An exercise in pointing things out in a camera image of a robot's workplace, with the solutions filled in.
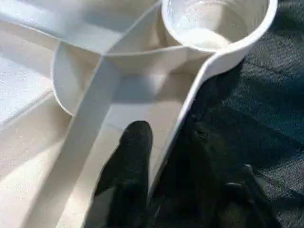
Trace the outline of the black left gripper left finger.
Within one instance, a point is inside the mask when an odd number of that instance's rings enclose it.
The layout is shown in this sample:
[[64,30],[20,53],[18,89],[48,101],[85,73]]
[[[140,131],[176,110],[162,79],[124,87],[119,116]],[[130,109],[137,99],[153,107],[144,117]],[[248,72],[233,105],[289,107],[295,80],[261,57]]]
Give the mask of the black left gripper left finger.
[[139,228],[144,223],[152,143],[149,123],[134,121],[124,129],[118,146],[104,166],[94,200],[114,188],[106,216],[107,228]]

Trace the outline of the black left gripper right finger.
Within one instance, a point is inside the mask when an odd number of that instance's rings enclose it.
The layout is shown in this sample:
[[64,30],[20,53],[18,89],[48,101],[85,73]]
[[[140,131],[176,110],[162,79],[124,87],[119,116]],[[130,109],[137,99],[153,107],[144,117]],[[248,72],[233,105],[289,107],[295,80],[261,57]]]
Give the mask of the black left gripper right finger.
[[244,184],[225,183],[207,150],[210,134],[191,116],[168,157],[169,228],[265,228],[266,220]]

